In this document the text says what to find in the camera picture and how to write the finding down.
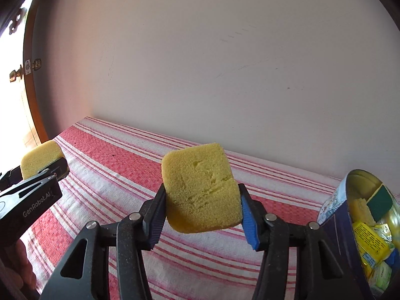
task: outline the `open can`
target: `open can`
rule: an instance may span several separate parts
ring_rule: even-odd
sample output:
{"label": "open can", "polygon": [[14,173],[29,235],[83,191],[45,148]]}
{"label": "open can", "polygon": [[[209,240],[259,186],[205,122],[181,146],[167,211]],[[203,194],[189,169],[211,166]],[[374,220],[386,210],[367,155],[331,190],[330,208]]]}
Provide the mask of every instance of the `open can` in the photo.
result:
{"label": "open can", "polygon": [[391,242],[400,251],[400,207],[396,199],[400,200],[400,195],[392,194],[377,177],[365,170],[355,169],[346,175],[321,207],[317,219],[337,247],[337,253],[349,264],[365,300],[375,300],[375,297],[362,267],[348,202],[357,198],[367,200],[380,186],[386,188],[393,203],[381,221],[389,226]]}

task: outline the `green sponge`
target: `green sponge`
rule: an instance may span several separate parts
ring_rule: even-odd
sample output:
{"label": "green sponge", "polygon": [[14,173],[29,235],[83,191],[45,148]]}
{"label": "green sponge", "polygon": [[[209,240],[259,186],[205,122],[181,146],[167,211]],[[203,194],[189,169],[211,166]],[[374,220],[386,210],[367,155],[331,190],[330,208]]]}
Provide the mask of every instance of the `green sponge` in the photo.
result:
{"label": "green sponge", "polygon": [[382,217],[392,208],[393,200],[384,184],[382,184],[368,199],[367,205],[376,222],[382,219]]}
{"label": "green sponge", "polygon": [[241,194],[217,143],[171,151],[161,162],[167,219],[183,233],[225,229],[242,221]]}

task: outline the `food packet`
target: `food packet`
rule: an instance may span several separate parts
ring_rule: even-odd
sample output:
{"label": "food packet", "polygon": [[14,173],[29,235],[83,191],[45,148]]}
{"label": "food packet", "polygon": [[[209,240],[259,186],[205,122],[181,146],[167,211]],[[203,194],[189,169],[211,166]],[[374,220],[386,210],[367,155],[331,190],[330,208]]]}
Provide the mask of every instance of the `food packet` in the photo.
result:
{"label": "food packet", "polygon": [[374,230],[360,221],[353,223],[355,241],[365,276],[368,278],[375,266],[391,254],[389,245]]}
{"label": "food packet", "polygon": [[352,201],[348,200],[347,205],[349,207],[351,220],[353,220],[353,222],[361,221],[364,222],[368,227],[373,227],[376,225],[370,208],[367,205],[367,201],[364,198],[357,198]]}
{"label": "food packet", "polygon": [[391,281],[392,269],[384,261],[380,262],[374,269],[368,279],[372,294],[378,298],[387,289]]}
{"label": "food packet", "polygon": [[387,223],[376,224],[374,227],[372,227],[372,230],[374,230],[376,234],[387,243],[391,252],[395,249],[395,246],[392,243],[392,233]]}

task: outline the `striped tablecloth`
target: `striped tablecloth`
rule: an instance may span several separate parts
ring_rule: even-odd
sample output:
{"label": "striped tablecloth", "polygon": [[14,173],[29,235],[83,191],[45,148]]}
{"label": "striped tablecloth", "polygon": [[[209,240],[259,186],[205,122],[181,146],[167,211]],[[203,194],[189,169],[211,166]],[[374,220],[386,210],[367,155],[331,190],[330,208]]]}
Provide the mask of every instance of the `striped tablecloth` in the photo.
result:
{"label": "striped tablecloth", "polygon": [[[196,144],[90,117],[55,141],[71,170],[59,183],[63,197],[23,236],[40,291],[86,222],[116,222],[139,210],[163,182],[163,156]],[[287,222],[315,220],[339,184],[308,171],[230,151],[226,154],[233,176],[247,186],[252,198]],[[241,225],[185,235],[167,221],[154,250],[143,252],[154,299],[251,299],[262,256],[247,244]],[[111,248],[111,299],[119,298],[116,265]],[[294,296],[295,280],[296,250],[291,249],[286,299]]]}

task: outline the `scrub pad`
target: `scrub pad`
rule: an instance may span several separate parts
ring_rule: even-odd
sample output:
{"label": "scrub pad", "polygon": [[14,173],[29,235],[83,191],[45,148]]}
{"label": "scrub pad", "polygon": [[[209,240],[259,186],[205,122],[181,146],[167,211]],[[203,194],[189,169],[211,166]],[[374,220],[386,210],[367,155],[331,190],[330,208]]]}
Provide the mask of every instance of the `scrub pad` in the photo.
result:
{"label": "scrub pad", "polygon": [[369,200],[367,200],[367,205],[375,221],[382,219],[382,217],[391,209],[393,206],[393,200],[384,184],[382,184],[375,193],[373,193]]}
{"label": "scrub pad", "polygon": [[28,179],[38,174],[52,162],[65,158],[59,145],[53,141],[44,142],[29,151],[21,160],[22,178]]}
{"label": "scrub pad", "polygon": [[361,221],[369,227],[375,226],[376,222],[367,206],[364,198],[357,198],[348,203],[349,212],[353,222]]}
{"label": "scrub pad", "polygon": [[161,162],[167,219],[172,228],[197,233],[242,221],[241,195],[218,143],[171,151]]}

